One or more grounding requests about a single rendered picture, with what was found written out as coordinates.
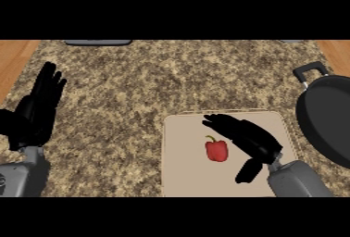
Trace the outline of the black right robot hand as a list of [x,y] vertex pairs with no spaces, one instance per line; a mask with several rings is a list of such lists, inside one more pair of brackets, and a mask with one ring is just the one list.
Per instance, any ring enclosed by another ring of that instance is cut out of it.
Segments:
[[272,134],[248,120],[226,114],[205,115],[204,118],[202,124],[223,135],[248,155],[235,182],[251,183],[263,165],[275,162],[283,147]]

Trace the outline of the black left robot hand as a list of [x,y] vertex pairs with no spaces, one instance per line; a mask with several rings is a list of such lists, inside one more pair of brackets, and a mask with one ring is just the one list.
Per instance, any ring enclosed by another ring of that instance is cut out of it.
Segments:
[[52,135],[56,108],[66,79],[56,65],[46,62],[32,89],[13,111],[0,109],[0,135],[9,137],[9,150],[43,146]]

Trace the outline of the red bell pepper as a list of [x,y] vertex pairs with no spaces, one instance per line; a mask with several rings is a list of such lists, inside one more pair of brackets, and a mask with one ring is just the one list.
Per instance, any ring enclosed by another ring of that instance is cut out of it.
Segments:
[[229,158],[229,148],[224,141],[217,141],[210,135],[210,142],[205,142],[207,156],[211,161],[224,162]]

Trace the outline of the beige tray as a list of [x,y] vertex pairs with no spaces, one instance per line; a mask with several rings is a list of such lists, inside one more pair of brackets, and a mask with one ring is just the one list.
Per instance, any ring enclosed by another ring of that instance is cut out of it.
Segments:
[[[248,155],[212,129],[202,125],[204,115],[173,115],[164,119],[161,149],[161,188],[170,196],[273,196],[267,185],[267,167],[251,183],[236,183],[235,176]],[[208,159],[205,142],[224,141],[229,158]]]

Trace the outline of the black pot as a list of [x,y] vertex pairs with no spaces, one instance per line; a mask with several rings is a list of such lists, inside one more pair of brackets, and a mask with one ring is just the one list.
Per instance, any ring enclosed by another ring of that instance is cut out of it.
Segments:
[[331,75],[320,61],[292,74],[304,85],[295,105],[304,137],[320,154],[350,169],[350,78]]

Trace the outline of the dark grey flat appliance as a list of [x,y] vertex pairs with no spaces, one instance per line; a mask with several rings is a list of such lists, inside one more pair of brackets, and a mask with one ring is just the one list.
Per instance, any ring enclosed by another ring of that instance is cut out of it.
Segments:
[[65,40],[65,44],[74,46],[121,46],[131,42],[133,40]]

